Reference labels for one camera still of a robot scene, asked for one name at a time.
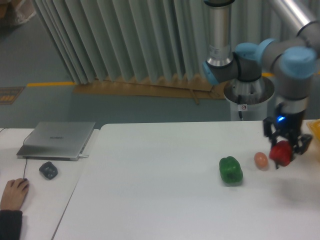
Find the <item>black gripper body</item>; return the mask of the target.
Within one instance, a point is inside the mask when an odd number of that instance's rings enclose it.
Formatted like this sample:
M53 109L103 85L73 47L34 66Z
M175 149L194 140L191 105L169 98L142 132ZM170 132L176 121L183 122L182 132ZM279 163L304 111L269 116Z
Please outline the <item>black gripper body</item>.
M284 104L278 104L275 108L274 126L279 135L290 143L297 143L301 135L301 125L305 116L305 110L288 112Z

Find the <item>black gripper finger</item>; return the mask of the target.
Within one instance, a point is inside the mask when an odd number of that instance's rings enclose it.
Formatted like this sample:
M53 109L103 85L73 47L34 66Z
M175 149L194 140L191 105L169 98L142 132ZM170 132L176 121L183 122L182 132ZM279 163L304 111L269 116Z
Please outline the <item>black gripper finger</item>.
M302 134L293 136L289 139L292 148L291 162L295 159L296 155L303 155L309 148L313 137L311 134Z
M268 138L271 144L271 147L270 147L270 151L271 151L272 148L277 144L278 142L277 138L279 136L279 132L275 128L274 118L268 116L263 120L263 134L266 138Z

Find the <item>person's hand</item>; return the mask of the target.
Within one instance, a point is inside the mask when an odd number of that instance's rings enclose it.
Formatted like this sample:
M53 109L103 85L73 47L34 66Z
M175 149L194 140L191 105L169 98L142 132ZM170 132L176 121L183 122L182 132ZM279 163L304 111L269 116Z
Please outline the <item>person's hand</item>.
M19 185L24 178L9 180L4 188L0 210L19 211L29 191L28 189L20 190Z

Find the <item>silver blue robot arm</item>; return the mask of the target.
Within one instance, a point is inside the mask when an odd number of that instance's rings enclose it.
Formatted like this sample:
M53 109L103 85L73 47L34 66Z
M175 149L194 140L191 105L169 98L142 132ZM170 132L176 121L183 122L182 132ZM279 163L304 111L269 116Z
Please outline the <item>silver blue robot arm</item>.
M207 80L225 83L233 121L263 120L270 158L277 167L289 165L308 150L313 138L302 133L301 126L320 57L319 21L297 0L272 0L270 6L295 37L246 42L232 49L232 1L207 0L205 5L209 48L202 67Z

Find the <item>dark sleeved forearm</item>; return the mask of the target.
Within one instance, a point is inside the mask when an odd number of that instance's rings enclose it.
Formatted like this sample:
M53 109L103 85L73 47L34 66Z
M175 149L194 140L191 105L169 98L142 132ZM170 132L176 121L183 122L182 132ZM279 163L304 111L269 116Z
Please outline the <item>dark sleeved forearm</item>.
M23 212L20 210L0 211L0 239L19 240L22 229Z

